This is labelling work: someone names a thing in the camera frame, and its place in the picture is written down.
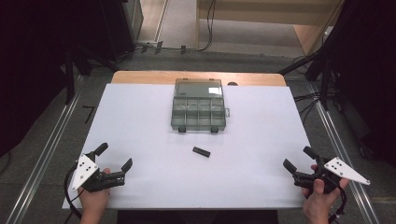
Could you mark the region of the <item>small black rectangular block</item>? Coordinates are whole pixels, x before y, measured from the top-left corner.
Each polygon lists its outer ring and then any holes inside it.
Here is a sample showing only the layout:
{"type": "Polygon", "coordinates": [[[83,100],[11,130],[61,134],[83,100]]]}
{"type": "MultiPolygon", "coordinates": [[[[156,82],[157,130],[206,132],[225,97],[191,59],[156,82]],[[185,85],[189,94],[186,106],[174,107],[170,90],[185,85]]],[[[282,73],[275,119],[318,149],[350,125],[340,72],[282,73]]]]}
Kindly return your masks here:
{"type": "Polygon", "coordinates": [[[207,158],[209,158],[209,157],[210,157],[210,154],[211,154],[209,151],[206,151],[206,150],[201,149],[201,148],[199,148],[199,147],[194,147],[194,148],[192,149],[192,151],[195,152],[195,153],[198,153],[198,154],[200,154],[200,155],[202,155],[202,156],[205,156],[205,157],[207,157],[207,158]]]}

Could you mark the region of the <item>person's right hand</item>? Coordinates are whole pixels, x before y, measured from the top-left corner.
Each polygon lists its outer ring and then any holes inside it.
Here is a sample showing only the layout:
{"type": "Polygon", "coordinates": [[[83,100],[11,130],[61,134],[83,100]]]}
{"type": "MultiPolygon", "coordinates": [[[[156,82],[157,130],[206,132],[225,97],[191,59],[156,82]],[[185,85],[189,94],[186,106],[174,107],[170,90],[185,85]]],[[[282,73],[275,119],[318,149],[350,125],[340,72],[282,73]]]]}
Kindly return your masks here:
{"type": "Polygon", "coordinates": [[[321,179],[316,179],[313,191],[302,189],[305,196],[303,211],[307,224],[329,224],[328,215],[332,205],[340,196],[341,191],[335,189],[329,194],[324,193],[325,183],[321,179]]]}

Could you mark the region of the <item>wooden table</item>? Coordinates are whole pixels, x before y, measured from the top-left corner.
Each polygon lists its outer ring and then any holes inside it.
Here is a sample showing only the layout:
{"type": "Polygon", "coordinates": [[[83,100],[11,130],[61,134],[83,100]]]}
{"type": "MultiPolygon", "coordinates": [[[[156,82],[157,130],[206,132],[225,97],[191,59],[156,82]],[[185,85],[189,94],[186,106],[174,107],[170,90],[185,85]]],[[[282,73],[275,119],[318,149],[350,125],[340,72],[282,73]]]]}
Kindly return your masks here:
{"type": "Polygon", "coordinates": [[[223,85],[230,82],[238,86],[285,87],[286,81],[280,74],[193,72],[193,71],[118,71],[111,82],[118,84],[174,84],[177,78],[220,79],[223,85]]]}

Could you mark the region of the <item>clear plastic compartment box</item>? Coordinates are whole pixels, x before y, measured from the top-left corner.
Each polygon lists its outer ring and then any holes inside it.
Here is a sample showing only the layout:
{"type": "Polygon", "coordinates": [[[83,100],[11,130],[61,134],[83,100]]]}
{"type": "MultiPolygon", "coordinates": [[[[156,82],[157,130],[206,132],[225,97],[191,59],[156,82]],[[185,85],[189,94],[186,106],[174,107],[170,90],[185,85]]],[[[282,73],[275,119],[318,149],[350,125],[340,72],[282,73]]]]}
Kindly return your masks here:
{"type": "Polygon", "coordinates": [[[220,79],[178,78],[172,103],[174,131],[208,131],[226,128],[226,108],[220,79]]]}

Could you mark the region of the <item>black curtain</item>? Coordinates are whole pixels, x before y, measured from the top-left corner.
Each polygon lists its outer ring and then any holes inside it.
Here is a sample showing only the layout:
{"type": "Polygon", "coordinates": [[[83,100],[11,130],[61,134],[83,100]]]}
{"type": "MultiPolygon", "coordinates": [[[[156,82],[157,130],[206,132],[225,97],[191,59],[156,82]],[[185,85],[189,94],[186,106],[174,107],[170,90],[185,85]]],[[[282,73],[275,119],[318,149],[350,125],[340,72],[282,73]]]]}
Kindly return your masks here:
{"type": "Polygon", "coordinates": [[[345,0],[307,77],[328,67],[364,155],[396,167],[396,0],[345,0]]]}
{"type": "Polygon", "coordinates": [[[142,21],[140,0],[0,0],[0,157],[66,89],[67,46],[80,73],[89,59],[116,71],[142,21]]]}

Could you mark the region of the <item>person's left hand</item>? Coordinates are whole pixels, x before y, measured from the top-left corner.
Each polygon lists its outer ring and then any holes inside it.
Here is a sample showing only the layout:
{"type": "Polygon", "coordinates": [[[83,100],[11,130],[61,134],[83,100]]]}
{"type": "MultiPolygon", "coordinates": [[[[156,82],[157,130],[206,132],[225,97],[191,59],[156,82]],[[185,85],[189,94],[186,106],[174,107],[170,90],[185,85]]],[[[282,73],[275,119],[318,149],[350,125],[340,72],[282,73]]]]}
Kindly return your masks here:
{"type": "Polygon", "coordinates": [[[110,196],[110,189],[88,192],[83,187],[78,189],[82,205],[82,216],[79,224],[100,224],[110,196]]]}

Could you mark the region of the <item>white board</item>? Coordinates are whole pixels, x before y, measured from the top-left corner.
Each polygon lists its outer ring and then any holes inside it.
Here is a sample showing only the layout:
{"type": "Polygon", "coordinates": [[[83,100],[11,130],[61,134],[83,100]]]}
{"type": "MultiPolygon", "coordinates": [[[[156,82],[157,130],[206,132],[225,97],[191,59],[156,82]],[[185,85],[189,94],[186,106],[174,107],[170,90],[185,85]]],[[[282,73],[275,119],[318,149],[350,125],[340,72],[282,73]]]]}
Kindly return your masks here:
{"type": "Polygon", "coordinates": [[[100,168],[118,171],[129,159],[125,184],[111,190],[113,209],[282,209],[302,204],[283,161],[303,172],[309,141],[287,87],[226,86],[231,111],[219,133],[178,133],[170,125],[171,85],[109,84],[84,152],[103,143],[100,168]],[[209,151],[207,158],[192,151],[209,151]]]}

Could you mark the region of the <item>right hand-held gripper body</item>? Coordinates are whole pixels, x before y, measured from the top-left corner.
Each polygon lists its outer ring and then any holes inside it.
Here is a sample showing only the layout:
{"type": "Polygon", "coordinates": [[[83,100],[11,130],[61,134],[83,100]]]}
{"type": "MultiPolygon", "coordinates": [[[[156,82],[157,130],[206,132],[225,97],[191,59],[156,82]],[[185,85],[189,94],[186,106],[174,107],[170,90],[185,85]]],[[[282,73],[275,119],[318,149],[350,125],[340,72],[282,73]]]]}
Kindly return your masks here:
{"type": "Polygon", "coordinates": [[[321,179],[324,182],[325,194],[329,194],[337,189],[339,181],[342,178],[364,185],[371,184],[369,179],[363,177],[338,157],[331,160],[326,160],[321,157],[317,158],[317,168],[314,170],[313,174],[301,173],[298,172],[295,167],[292,167],[292,177],[295,186],[310,190],[313,189],[315,180],[321,179]]]}

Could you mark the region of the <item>metal floor rail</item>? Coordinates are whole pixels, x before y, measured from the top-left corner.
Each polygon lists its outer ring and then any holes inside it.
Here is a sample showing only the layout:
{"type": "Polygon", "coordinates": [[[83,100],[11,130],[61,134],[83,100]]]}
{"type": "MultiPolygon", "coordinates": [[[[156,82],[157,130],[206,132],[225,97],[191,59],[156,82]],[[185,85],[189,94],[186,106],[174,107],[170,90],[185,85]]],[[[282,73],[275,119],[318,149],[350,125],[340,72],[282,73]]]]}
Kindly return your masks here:
{"type": "MultiPolygon", "coordinates": [[[[332,144],[332,151],[346,164],[354,167],[348,153],[347,149],[344,146],[344,143],[340,137],[339,132],[337,131],[331,113],[327,111],[324,106],[319,101],[320,94],[318,94],[318,87],[313,82],[306,82],[307,90],[313,94],[313,98],[317,100],[316,103],[313,103],[308,110],[311,111],[315,109],[316,113],[319,116],[319,121],[321,122],[321,126],[326,130],[326,134],[332,144]]],[[[380,224],[378,216],[375,213],[370,197],[368,196],[365,187],[363,184],[351,181],[349,183],[349,189],[353,194],[354,201],[361,211],[362,218],[365,224],[380,224]]]]}
{"type": "Polygon", "coordinates": [[[60,117],[57,119],[49,139],[44,146],[40,157],[35,163],[33,171],[30,173],[29,178],[22,187],[21,193],[19,194],[17,201],[11,210],[11,213],[7,218],[6,224],[21,224],[31,201],[38,190],[40,182],[46,173],[46,170],[50,164],[50,160],[52,159],[53,154],[56,151],[57,146],[64,134],[64,130],[75,110],[84,83],[85,77],[78,76],[74,84],[75,95],[71,98],[70,103],[64,106],[60,117]]]}

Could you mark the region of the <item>wooden cabinet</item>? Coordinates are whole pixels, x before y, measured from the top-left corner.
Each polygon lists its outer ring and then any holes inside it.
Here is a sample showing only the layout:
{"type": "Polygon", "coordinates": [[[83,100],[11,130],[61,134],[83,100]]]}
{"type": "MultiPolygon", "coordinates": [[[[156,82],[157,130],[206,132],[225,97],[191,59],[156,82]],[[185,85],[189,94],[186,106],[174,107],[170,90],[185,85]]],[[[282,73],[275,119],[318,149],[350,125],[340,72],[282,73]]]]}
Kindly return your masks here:
{"type": "Polygon", "coordinates": [[[305,55],[313,54],[346,0],[216,0],[215,18],[292,24],[305,55]]]}

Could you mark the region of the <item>black stand leg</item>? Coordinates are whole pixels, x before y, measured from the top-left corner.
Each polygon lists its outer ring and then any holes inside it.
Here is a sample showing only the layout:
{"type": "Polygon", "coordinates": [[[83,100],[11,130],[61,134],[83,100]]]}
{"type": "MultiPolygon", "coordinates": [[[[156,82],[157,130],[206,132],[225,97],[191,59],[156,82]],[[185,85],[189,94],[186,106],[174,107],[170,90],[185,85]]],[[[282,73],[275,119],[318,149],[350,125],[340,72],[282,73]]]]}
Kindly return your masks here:
{"type": "Polygon", "coordinates": [[[75,81],[73,72],[72,49],[70,46],[65,48],[64,69],[66,74],[66,101],[69,105],[75,96],[75,81]]]}
{"type": "Polygon", "coordinates": [[[321,56],[320,52],[314,52],[312,55],[304,56],[301,60],[294,62],[291,65],[279,70],[278,73],[282,76],[285,76],[289,72],[294,71],[303,65],[312,63],[314,60],[318,59],[320,56],[321,56]]]}

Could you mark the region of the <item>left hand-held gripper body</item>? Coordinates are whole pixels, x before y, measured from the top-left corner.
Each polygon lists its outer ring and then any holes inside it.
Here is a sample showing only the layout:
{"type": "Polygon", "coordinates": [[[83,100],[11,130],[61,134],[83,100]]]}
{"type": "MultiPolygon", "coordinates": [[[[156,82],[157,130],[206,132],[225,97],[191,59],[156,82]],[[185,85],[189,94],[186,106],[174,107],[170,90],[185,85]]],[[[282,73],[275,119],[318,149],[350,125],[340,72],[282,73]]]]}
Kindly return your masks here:
{"type": "Polygon", "coordinates": [[[71,190],[77,191],[83,187],[88,192],[101,191],[118,186],[123,186],[125,173],[106,173],[87,155],[81,155],[77,162],[75,177],[72,181],[71,190]]]}

